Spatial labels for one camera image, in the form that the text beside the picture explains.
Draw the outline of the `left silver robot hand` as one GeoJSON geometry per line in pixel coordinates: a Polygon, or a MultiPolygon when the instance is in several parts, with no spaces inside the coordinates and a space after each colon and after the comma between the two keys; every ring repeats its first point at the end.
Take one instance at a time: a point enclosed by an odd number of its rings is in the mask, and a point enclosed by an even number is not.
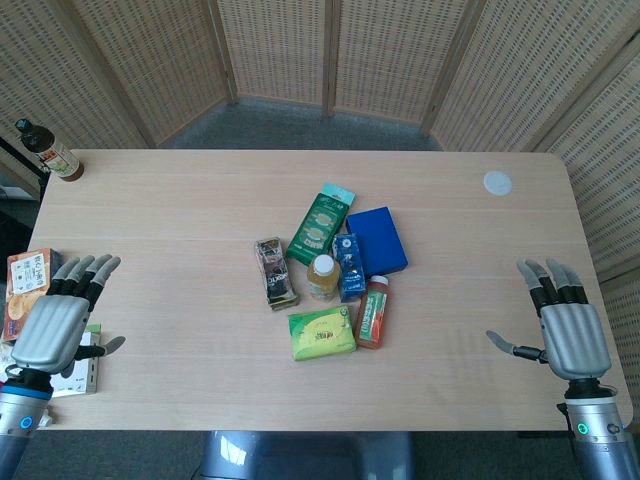
{"type": "Polygon", "coordinates": [[[121,348],[124,336],[104,345],[80,344],[106,282],[120,263],[120,257],[110,254],[65,262],[28,315],[11,352],[14,365],[56,375],[76,361],[108,356],[121,348]]]}

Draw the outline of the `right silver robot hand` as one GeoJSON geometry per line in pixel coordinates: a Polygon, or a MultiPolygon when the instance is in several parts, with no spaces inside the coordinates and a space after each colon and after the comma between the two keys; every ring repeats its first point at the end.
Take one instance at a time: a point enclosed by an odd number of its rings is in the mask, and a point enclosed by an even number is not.
{"type": "Polygon", "coordinates": [[[541,265],[532,259],[517,263],[536,310],[542,349],[515,345],[488,330],[489,340],[502,352],[540,364],[566,381],[601,378],[612,365],[597,309],[577,272],[554,258],[541,265]]]}

